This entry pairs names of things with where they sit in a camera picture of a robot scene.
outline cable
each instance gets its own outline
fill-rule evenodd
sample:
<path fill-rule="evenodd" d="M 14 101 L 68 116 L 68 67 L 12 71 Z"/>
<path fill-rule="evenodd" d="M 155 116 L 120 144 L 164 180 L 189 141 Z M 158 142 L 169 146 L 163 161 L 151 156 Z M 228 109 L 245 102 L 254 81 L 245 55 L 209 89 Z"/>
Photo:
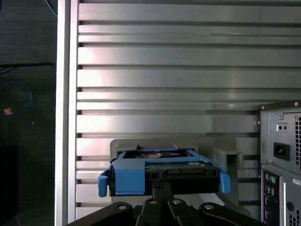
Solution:
<path fill-rule="evenodd" d="M 39 67 L 39 66 L 54 66 L 55 64 L 52 62 L 43 62 L 43 63 L 31 63 L 31 64 L 3 64 L 0 65 L 0 68 L 8 68 L 8 67 Z"/>
<path fill-rule="evenodd" d="M 30 93 L 31 99 L 30 99 L 30 101 L 28 102 L 28 104 L 27 104 L 24 108 L 22 108 L 21 110 L 15 111 L 15 112 L 13 112 L 13 114 L 7 115 L 7 116 L 6 116 L 6 115 L 0 115 L 0 118 L 6 118 L 6 117 L 10 117 L 10 116 L 15 116 L 15 115 L 18 115 L 18 114 L 22 114 L 23 112 L 25 112 L 25 111 L 27 110 L 27 108 L 29 108 L 29 107 L 33 104 L 33 101 L 34 101 L 33 91 L 32 91 L 32 90 L 30 89 L 30 87 L 29 87 L 26 83 L 24 83 L 24 82 L 21 82 L 21 81 L 13 81 L 13 82 L 7 83 L 7 84 L 5 84 L 4 86 L 2 86 L 2 87 L 0 88 L 0 91 L 4 90 L 4 89 L 6 89 L 7 87 L 9 87 L 9 86 L 11 86 L 11 85 L 14 85 L 14 84 L 20 84 L 20 85 L 24 86 L 25 88 L 27 88 L 28 91 L 29 91 L 29 93 Z"/>
<path fill-rule="evenodd" d="M 8 69 L 5 72 L 0 73 L 0 75 L 6 74 L 7 72 L 13 71 L 19 67 L 39 67 L 39 66 L 54 66 L 54 63 L 46 62 L 46 63 L 33 63 L 33 64 L 4 64 L 0 65 L 0 72 Z"/>
<path fill-rule="evenodd" d="M 10 68 L 10 69 L 8 69 L 8 70 L 5 71 L 5 72 L 0 73 L 0 75 L 6 74 L 6 73 L 11 72 L 11 71 L 13 71 L 13 70 L 15 70 L 15 69 L 17 69 L 17 67 Z"/>
<path fill-rule="evenodd" d="M 46 4 L 48 5 L 48 7 L 50 8 L 50 10 L 53 12 L 54 15 L 57 16 L 57 13 L 55 12 L 55 10 L 53 9 L 53 7 L 51 6 L 51 4 L 49 3 L 48 0 L 45 0 Z"/>
<path fill-rule="evenodd" d="M 18 218 L 18 216 L 17 216 L 17 215 L 15 215 L 15 217 L 16 217 L 16 219 L 17 219 L 18 225 L 19 225 L 19 226 L 21 226 L 21 223 L 20 223 L 20 221 L 19 221 L 19 218 Z"/>

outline ventilation grille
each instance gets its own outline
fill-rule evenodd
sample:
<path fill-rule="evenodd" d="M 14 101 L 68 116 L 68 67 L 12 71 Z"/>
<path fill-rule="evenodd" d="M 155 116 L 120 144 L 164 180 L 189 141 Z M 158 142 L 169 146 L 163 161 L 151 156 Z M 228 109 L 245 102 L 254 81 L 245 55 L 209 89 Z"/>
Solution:
<path fill-rule="evenodd" d="M 301 117 L 295 123 L 296 138 L 296 165 L 301 170 Z"/>
<path fill-rule="evenodd" d="M 301 226 L 301 214 L 299 210 L 296 210 L 296 217 L 289 216 L 289 226 Z"/>

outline computer tower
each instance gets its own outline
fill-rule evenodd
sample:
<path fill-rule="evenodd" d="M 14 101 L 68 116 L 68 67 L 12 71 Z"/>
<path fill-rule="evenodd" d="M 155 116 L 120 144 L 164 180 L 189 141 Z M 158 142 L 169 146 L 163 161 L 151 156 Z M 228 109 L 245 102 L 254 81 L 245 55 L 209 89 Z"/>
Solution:
<path fill-rule="evenodd" d="M 301 100 L 261 105 L 261 219 L 301 226 Z"/>

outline dark floor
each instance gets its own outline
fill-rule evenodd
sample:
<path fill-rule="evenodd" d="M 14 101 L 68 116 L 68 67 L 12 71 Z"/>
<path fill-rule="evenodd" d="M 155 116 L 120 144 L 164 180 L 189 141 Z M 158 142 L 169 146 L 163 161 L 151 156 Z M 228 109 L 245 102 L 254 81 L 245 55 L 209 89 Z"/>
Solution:
<path fill-rule="evenodd" d="M 51 0 L 54 9 L 57 0 Z M 56 62 L 56 16 L 44 0 L 2 0 L 0 65 Z M 0 87 L 28 84 L 34 104 L 21 115 L 0 118 L 0 137 L 19 145 L 22 226 L 54 225 L 55 66 L 18 68 L 0 75 Z M 0 110 L 20 109 L 30 99 L 21 85 L 0 90 Z"/>

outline vertical metal post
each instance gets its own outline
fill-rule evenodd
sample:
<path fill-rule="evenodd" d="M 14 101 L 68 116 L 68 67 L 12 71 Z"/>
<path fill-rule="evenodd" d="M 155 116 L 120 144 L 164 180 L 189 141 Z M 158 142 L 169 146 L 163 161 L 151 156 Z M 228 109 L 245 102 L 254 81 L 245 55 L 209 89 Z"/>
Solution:
<path fill-rule="evenodd" d="M 76 219 L 76 102 L 79 0 L 71 0 L 69 75 L 68 223 Z"/>
<path fill-rule="evenodd" d="M 55 226 L 67 224 L 70 1 L 58 1 L 55 106 Z"/>

